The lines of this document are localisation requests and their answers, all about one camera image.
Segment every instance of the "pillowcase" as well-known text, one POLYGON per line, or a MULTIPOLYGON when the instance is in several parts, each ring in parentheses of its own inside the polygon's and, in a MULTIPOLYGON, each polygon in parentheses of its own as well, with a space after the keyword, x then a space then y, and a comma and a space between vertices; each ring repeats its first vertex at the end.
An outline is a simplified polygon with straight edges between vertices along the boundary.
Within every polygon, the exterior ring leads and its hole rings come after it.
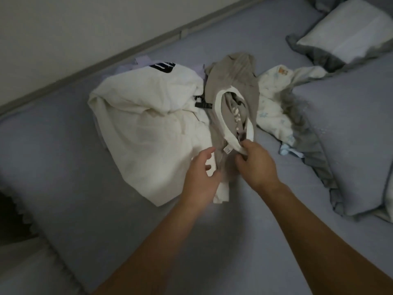
POLYGON ((301 39, 289 35, 289 46, 315 65, 333 72, 363 58, 372 47, 393 38, 393 19, 365 0, 340 4, 301 39))
POLYGON ((390 52, 351 72, 295 87, 283 102, 294 123, 295 148, 331 188, 340 214, 368 212, 391 199, 392 66, 390 52))

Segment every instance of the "white pillow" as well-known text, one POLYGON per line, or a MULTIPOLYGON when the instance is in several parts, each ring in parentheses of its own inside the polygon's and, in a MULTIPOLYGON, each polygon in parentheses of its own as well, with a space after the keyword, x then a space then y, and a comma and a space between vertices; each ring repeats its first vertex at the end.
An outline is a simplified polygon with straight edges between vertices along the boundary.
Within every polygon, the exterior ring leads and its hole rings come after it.
POLYGON ((345 63, 364 57, 393 38, 393 19, 365 0, 348 0, 320 21, 297 44, 322 49, 345 63))

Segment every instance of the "gray pillowcase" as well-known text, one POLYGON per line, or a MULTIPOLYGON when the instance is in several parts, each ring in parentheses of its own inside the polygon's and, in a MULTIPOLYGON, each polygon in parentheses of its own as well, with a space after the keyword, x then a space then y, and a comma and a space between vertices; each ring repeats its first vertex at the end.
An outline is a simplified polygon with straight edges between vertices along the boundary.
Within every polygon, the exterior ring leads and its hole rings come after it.
POLYGON ((340 214, 384 205, 393 161, 392 66, 388 53, 351 72, 342 69, 339 76, 288 90, 284 97, 296 148, 331 188, 331 203, 340 214))

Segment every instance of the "wall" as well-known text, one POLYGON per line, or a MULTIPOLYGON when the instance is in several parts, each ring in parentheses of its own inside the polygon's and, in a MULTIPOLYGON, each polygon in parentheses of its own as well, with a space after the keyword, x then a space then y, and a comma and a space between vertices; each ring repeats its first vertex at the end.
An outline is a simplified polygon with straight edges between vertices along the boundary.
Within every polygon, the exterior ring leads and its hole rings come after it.
POLYGON ((1 0, 0 106, 239 0, 1 0))

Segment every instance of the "gray bed sheet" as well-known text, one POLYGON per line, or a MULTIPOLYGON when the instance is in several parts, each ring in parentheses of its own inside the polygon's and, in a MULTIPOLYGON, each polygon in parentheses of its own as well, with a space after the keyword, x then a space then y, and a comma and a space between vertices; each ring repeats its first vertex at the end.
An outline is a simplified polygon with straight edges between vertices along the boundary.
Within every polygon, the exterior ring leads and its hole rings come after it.
MULTIPOLYGON (((309 66, 287 46, 320 18, 304 0, 268 0, 184 40, 150 52, 186 66, 248 51, 257 73, 278 64, 309 66)), ((0 121, 0 184, 22 200, 36 225, 88 292, 138 247, 176 200, 155 207, 128 186, 98 138, 88 94, 100 73, 64 87, 0 121)), ((312 169, 277 154, 258 130, 282 181, 330 228, 393 277, 393 226, 369 216, 355 223, 334 213, 312 169)), ((167 294, 311 294, 273 215, 238 178, 230 202, 211 204, 179 254, 167 294)))

